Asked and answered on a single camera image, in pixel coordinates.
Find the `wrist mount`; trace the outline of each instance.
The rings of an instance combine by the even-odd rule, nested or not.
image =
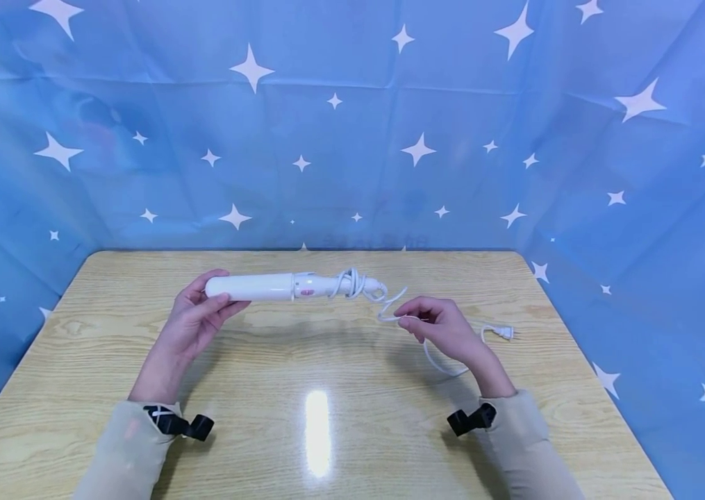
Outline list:
[[[205,415],[197,415],[194,421],[188,423],[185,418],[179,417],[176,412],[162,405],[144,406],[144,411],[150,416],[152,423],[158,427],[163,435],[187,436],[198,441],[205,441],[210,431],[213,430],[213,420]]]
[[[458,410],[447,417],[452,432],[457,437],[463,436],[465,433],[473,431],[475,428],[490,428],[491,423],[497,416],[497,410],[487,402],[484,402],[471,415],[466,415],[463,410]]]

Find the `power cord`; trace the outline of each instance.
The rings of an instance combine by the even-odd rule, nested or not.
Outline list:
[[[377,319],[381,322],[394,322],[394,321],[399,321],[400,317],[416,317],[416,316],[384,316],[385,311],[389,309],[391,304],[393,304],[395,301],[398,301],[401,296],[405,295],[405,292],[407,291],[407,286],[399,292],[399,294],[396,294],[393,296],[391,299],[388,298],[388,288],[382,283],[379,283],[378,287],[378,294],[375,293],[370,293],[367,290],[364,290],[364,285],[366,284],[366,274],[361,274],[358,273],[358,270],[354,267],[351,267],[345,272],[339,273],[337,277],[337,281],[335,284],[335,289],[328,295],[328,298],[334,299],[335,296],[338,294],[338,292],[341,291],[341,287],[343,285],[344,279],[348,279],[350,281],[350,290],[346,293],[343,294],[346,296],[347,299],[355,299],[357,298],[358,295],[363,295],[366,297],[369,301],[375,302],[375,303],[380,303],[383,304],[383,309],[380,309],[380,312],[377,314]],[[480,340],[483,341],[483,343],[486,342],[485,338],[485,332],[487,330],[493,331],[498,335],[499,337],[502,337],[506,340],[511,340],[513,338],[513,326],[504,326],[504,325],[489,325],[485,324],[483,325],[482,328],[480,328]],[[436,368],[439,372],[449,375],[450,377],[458,377],[460,375],[463,375],[464,373],[468,372],[469,369],[467,367],[463,367],[458,370],[451,370],[451,369],[446,369],[442,367],[442,365],[439,365],[436,363],[436,360],[432,358],[430,355],[430,351],[427,351],[427,341],[424,343],[424,355],[427,357],[427,361],[430,362],[431,365],[433,365],[434,368]]]

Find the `blue backdrop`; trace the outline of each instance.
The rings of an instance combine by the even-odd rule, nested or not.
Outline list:
[[[705,498],[705,1],[0,0],[0,389],[98,249],[517,249]]]

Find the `wrist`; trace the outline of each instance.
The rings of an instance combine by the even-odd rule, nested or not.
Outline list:
[[[469,370],[477,380],[480,395],[486,399],[510,398],[516,395],[516,388],[508,377],[499,358],[491,349],[479,356],[472,363],[467,363]]]
[[[173,405],[190,363],[152,348],[138,373],[129,401],[153,401]]]

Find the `wooden table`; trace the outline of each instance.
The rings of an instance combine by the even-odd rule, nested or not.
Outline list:
[[[0,395],[0,499],[67,498],[116,401],[196,275],[337,274],[355,265],[408,296],[456,300],[532,391],[590,499],[668,498],[607,393],[519,255],[503,252],[101,252],[90,257]],[[216,421],[178,439],[166,499],[504,496],[478,437],[451,434],[477,406],[470,374],[436,372],[416,341],[364,299],[253,304],[225,325],[185,384],[185,416]]]

